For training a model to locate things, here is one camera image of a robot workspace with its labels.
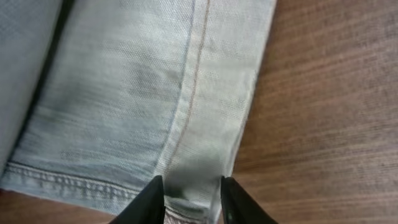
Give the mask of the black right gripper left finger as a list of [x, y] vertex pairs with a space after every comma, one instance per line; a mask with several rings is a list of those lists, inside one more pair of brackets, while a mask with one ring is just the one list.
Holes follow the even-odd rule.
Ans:
[[164, 184], [157, 175], [109, 224], [163, 224], [164, 217]]

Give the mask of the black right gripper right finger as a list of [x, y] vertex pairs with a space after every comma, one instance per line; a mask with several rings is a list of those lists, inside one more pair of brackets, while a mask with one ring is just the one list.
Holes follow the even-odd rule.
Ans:
[[278, 224], [233, 177], [222, 176], [220, 197], [225, 224]]

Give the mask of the light blue denim shorts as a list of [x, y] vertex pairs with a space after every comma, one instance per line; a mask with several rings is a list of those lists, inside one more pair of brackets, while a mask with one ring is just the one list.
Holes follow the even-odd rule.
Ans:
[[156, 176], [167, 223], [215, 223], [272, 0], [1, 2], [1, 188], [118, 214]]

